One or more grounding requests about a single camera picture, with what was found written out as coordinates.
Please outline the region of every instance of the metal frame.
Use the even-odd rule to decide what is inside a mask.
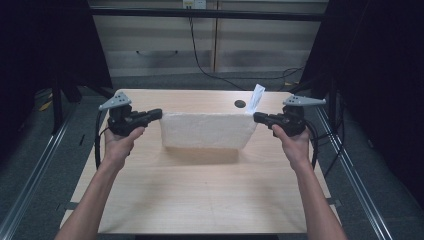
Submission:
[[[116,8],[116,7],[90,7],[89,9],[79,8],[39,8],[38,10],[48,13],[63,13],[63,14],[91,14],[99,16],[146,16],[146,17],[183,17],[183,18],[222,18],[222,19],[256,19],[256,20],[284,20],[284,21],[312,21],[321,22],[324,20],[337,20],[342,16],[328,16],[325,14],[305,14],[305,13],[283,13],[283,12],[246,12],[246,11],[224,11],[224,10],[188,10],[188,9],[145,9],[145,8]],[[318,108],[318,115],[323,123],[327,133],[332,132],[328,125],[328,117],[322,108]],[[20,193],[17,201],[12,209],[8,212],[5,220],[0,226],[0,239],[11,239],[16,228],[19,225],[30,201],[35,193],[35,190],[41,180],[42,175],[47,169],[48,164],[60,143],[70,117],[65,119],[58,132],[52,136],[43,155],[40,157],[37,166],[31,174],[24,189]],[[331,143],[336,152],[340,149],[340,139],[330,135]],[[369,196],[365,186],[363,185],[359,175],[354,169],[354,166],[347,152],[342,149],[341,162],[347,173],[349,180],[370,220],[379,239],[392,239],[387,226]]]
[[[44,149],[43,154],[39,158],[37,165],[31,173],[28,181],[26,182],[24,188],[13,204],[12,208],[7,213],[5,219],[0,225],[0,239],[9,240],[12,239],[15,234],[16,229],[18,228],[19,223],[22,220],[22,217],[27,210],[31,199],[37,190],[38,185],[41,182],[41,178],[47,170],[47,167],[50,164],[50,161],[53,157],[54,152],[62,141],[63,136],[65,135],[68,123],[70,122],[77,104],[72,104],[69,110],[68,116],[65,118],[62,126],[58,129],[55,135],[53,135],[46,148]]]
[[[317,107],[317,114],[321,120],[322,125],[325,128],[326,133],[328,134],[331,144],[334,147],[334,150],[339,152],[342,142],[338,135],[330,134],[331,126],[328,123],[328,116],[325,110],[322,107]],[[377,234],[378,239],[380,240],[392,240],[392,236],[389,232],[389,229],[384,221],[384,218],[381,216],[377,207],[374,204],[374,201],[371,199],[365,185],[363,184],[361,178],[359,177],[358,172],[355,170],[352,160],[347,154],[346,149],[342,148],[340,151],[340,162],[346,172],[346,175],[352,184],[353,189],[355,190],[356,196],[358,197],[361,205],[365,211],[365,214],[368,217],[372,227],[374,228],[375,233]]]

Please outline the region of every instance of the wooden table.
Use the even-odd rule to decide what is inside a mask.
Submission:
[[[120,91],[133,101],[133,110],[162,108],[164,112],[190,113],[244,113],[245,108],[235,107],[234,102],[248,103],[252,94]],[[289,96],[289,93],[265,92],[257,111],[281,112],[282,101]],[[86,190],[96,171],[94,162],[92,150],[72,202],[79,202]],[[316,174],[326,197],[330,197],[318,164]],[[70,213],[66,212],[63,221]],[[257,126],[242,150],[168,149],[162,146],[159,121],[154,121],[136,141],[115,181],[99,232],[303,233],[306,224],[296,176],[280,140],[272,137],[265,125]]]

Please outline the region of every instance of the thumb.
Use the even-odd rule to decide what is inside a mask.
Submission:
[[[287,136],[286,132],[277,124],[272,125],[272,130],[274,131],[275,135],[282,141],[285,142],[286,139],[289,137]]]
[[[136,129],[134,129],[134,130],[130,133],[130,135],[128,135],[128,138],[129,138],[131,141],[134,141],[134,140],[136,140],[137,138],[139,138],[141,135],[143,135],[143,133],[144,133],[144,127],[138,127],[138,128],[136,128]]]

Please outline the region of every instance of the wall outlet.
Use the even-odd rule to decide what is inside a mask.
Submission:
[[[193,0],[183,0],[183,8],[184,9],[194,9],[194,1]]]
[[[195,0],[194,1],[195,9],[206,9],[206,0]]]

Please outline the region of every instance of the round black object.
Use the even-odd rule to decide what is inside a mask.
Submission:
[[[238,108],[244,108],[246,107],[246,103],[243,100],[237,100],[234,102],[234,105]]]

